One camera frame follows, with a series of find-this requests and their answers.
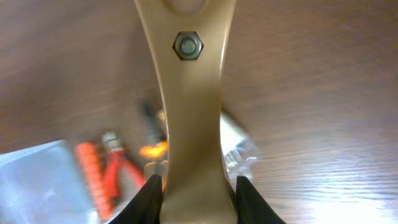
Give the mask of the clear plastic storage container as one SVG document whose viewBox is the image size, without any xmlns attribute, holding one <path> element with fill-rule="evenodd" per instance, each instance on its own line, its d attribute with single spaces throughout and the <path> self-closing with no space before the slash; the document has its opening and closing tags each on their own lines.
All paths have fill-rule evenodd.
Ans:
<svg viewBox="0 0 398 224">
<path fill-rule="evenodd" d="M 1 223 L 99 223 L 70 145 L 1 154 Z"/>
</svg>

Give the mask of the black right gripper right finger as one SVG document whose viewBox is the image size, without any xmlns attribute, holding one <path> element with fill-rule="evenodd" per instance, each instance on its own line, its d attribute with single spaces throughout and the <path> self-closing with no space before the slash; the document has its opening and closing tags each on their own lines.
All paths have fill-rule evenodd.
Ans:
<svg viewBox="0 0 398 224">
<path fill-rule="evenodd" d="M 237 176 L 238 224 L 285 224 L 245 176 Z"/>
</svg>

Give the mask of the orange scraper with wooden handle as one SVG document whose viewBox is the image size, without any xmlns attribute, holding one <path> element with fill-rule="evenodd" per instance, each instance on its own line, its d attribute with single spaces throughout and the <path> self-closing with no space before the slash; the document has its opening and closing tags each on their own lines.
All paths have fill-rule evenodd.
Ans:
<svg viewBox="0 0 398 224">
<path fill-rule="evenodd" d="M 161 223 L 236 223 L 220 144 L 221 75 L 234 1 L 137 1 L 167 123 Z"/>
</svg>

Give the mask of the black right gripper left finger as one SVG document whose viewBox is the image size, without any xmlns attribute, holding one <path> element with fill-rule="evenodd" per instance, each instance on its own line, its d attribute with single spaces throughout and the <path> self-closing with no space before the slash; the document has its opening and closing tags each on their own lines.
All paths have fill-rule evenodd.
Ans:
<svg viewBox="0 0 398 224">
<path fill-rule="evenodd" d="M 154 174 L 109 224 L 160 224 L 162 177 Z"/>
</svg>

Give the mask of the clear pack of coloured clips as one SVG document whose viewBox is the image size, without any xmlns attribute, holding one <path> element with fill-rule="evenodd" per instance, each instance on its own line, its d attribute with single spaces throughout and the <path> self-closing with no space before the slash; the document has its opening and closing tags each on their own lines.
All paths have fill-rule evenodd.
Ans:
<svg viewBox="0 0 398 224">
<path fill-rule="evenodd" d="M 249 134 L 224 111 L 220 113 L 220 138 L 229 179 L 236 180 L 237 176 L 253 179 L 251 166 L 261 152 Z"/>
</svg>

